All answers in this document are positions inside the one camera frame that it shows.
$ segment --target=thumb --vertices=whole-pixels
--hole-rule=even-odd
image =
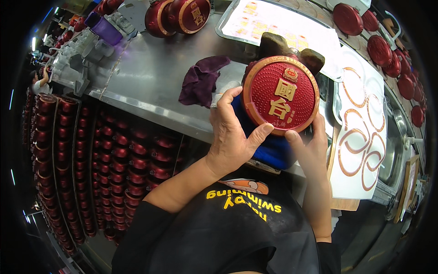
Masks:
[[[304,151],[304,144],[298,132],[296,132],[295,130],[288,130],[284,134],[284,137],[286,138],[297,158],[299,157],[299,155],[302,155]]]
[[[265,123],[258,126],[247,139],[247,147],[255,151],[266,137],[274,130],[274,126],[270,123]]]

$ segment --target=stainless steel table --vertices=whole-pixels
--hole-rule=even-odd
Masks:
[[[102,60],[106,68],[99,63],[95,66],[98,71],[89,70],[91,83],[85,93],[211,143],[210,111],[198,105],[185,106],[178,98],[188,69],[205,57],[224,54],[235,60],[220,70],[217,90],[229,81],[242,80],[246,64],[239,62],[243,59],[237,54],[242,50],[234,41],[217,36],[214,28],[220,18],[220,14],[212,14],[205,27],[192,36],[176,34],[169,39],[159,39],[147,32],[139,33],[128,42],[116,66],[113,56],[117,54],[114,53],[111,60]]]

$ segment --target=fluorescent light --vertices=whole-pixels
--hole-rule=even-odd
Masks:
[[[36,37],[32,38],[32,51],[35,51]]]
[[[14,182],[14,185],[15,185],[14,173],[12,172],[12,169],[11,169],[11,175],[12,175],[12,181]]]
[[[49,13],[52,11],[53,7],[50,9],[50,11],[46,14],[46,16],[44,17],[44,19],[41,21],[41,23],[44,22],[44,20],[47,18],[47,16],[49,16]]]
[[[14,95],[14,90],[12,90],[11,93],[11,101],[9,102],[9,110],[11,110],[11,106],[12,106],[12,96]]]

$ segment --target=wooden frame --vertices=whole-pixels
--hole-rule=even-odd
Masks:
[[[400,201],[399,201],[399,207],[397,208],[397,213],[396,213],[396,217],[394,218],[394,223],[397,224],[400,220],[400,214],[403,210],[403,204],[405,202],[405,199],[408,199],[408,203],[406,204],[406,208],[408,208],[410,206],[410,203],[412,203],[413,200],[413,195],[414,195],[414,190],[415,190],[415,185],[417,184],[417,175],[418,175],[418,168],[419,168],[419,162],[420,162],[420,156],[417,154],[414,157],[410,158],[408,161],[406,161],[406,170],[405,170],[405,180],[403,183],[403,190],[402,190],[402,195],[400,197]],[[414,170],[414,174],[411,174],[410,172],[410,168],[411,166],[415,164],[415,170]],[[413,183],[412,185],[409,187],[409,178],[411,177],[411,175],[413,175]]]

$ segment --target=purple cloth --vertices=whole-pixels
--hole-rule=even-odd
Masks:
[[[216,90],[216,80],[220,68],[228,65],[230,59],[225,55],[211,56],[199,60],[184,77],[183,88],[178,101],[183,105],[197,104],[210,108],[212,92]]]

